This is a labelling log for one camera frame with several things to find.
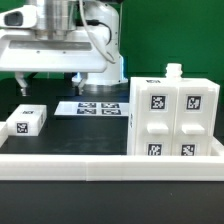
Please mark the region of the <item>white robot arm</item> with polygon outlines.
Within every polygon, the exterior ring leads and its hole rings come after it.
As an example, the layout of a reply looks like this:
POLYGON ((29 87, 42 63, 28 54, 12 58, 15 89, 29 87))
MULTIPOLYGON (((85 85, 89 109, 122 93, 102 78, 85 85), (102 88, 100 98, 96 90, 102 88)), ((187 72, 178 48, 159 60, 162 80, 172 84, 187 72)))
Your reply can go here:
POLYGON ((0 13, 0 72, 70 73, 79 92, 127 81, 115 0, 27 0, 0 13))

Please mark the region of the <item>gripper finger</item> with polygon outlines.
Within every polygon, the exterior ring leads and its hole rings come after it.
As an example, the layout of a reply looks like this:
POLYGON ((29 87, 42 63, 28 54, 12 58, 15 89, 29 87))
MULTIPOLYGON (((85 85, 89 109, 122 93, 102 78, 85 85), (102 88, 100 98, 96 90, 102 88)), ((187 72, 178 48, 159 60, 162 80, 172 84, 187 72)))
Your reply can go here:
POLYGON ((85 86, 87 79, 88 79, 87 73, 77 73, 72 78, 73 86, 75 87, 75 90, 78 95, 81 95, 83 93, 83 88, 85 86))
POLYGON ((20 86, 21 95, 24 97, 31 95, 31 81, 25 77, 24 72, 16 72, 15 79, 20 86))

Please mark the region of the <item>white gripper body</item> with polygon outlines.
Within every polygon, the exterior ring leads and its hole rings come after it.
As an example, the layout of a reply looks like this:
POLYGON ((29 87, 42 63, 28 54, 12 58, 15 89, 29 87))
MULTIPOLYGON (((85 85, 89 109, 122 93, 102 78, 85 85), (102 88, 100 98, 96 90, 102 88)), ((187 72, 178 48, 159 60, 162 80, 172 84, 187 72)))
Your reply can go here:
POLYGON ((99 73, 106 68, 83 29, 65 41, 40 41, 31 30, 0 30, 0 71, 99 73))

